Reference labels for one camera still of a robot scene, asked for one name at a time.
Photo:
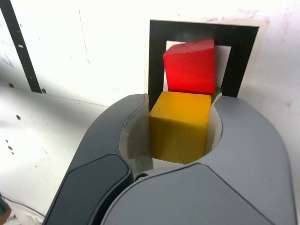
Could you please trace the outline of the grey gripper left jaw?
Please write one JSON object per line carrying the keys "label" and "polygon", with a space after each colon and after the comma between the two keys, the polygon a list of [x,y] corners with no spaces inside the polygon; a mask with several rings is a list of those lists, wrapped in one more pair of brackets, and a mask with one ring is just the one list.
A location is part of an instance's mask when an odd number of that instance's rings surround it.
{"label": "grey gripper left jaw", "polygon": [[152,168],[149,97],[129,95],[108,107],[86,131],[44,224],[101,224],[135,176]]}

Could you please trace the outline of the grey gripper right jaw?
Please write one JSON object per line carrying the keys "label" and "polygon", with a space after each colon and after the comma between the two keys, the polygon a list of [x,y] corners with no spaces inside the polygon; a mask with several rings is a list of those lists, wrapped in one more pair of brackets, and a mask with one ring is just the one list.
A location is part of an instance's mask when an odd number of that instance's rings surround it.
{"label": "grey gripper right jaw", "polygon": [[104,225],[292,225],[289,157],[276,128],[247,102],[221,96],[216,147],[125,189]]}

